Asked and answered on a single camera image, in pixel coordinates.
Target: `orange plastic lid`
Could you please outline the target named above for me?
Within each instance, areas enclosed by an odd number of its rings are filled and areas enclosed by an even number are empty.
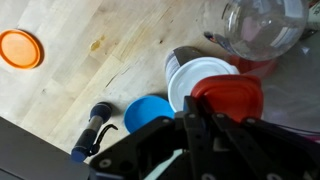
[[[261,82],[250,75],[211,76],[198,82],[191,92],[197,101],[205,101],[216,113],[224,113],[241,122],[243,118],[261,118],[263,93]]]
[[[30,69],[40,61],[37,41],[21,30],[7,30],[0,35],[0,55],[11,66]]]

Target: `wood grain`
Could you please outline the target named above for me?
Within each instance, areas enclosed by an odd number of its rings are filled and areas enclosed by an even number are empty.
[[[123,112],[136,98],[166,94],[164,62],[189,45],[223,57],[202,37],[193,0],[2,0],[0,30],[42,43],[43,63],[17,70],[0,61],[0,116],[70,152],[99,101],[116,110],[102,148],[127,135]]]

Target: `plastic container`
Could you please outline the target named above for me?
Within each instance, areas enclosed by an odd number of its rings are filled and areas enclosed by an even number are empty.
[[[169,103],[174,112],[183,110],[184,97],[191,94],[192,88],[202,79],[215,75],[239,74],[236,67],[214,57],[190,59],[179,64],[180,58],[169,55],[166,65]]]
[[[236,55],[227,55],[224,60],[237,67],[240,74],[254,75],[260,79],[271,75],[277,66],[276,59],[268,61],[250,61]]]
[[[191,95],[215,113],[227,114],[236,122],[243,118],[261,118],[263,93],[255,76],[212,76],[198,82]]]
[[[199,26],[229,53],[253,61],[274,59],[300,38],[308,17],[306,0],[205,0]]]
[[[0,35],[0,55],[12,67],[31,69],[41,63],[43,52],[35,37],[21,30],[11,29]]]
[[[168,101],[158,96],[143,96],[128,106],[124,113],[124,124],[133,133],[159,116],[174,117]]]

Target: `blue cup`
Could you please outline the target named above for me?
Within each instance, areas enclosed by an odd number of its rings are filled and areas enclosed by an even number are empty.
[[[124,113],[124,124],[133,133],[159,116],[174,117],[169,102],[158,96],[143,96],[128,106]]]

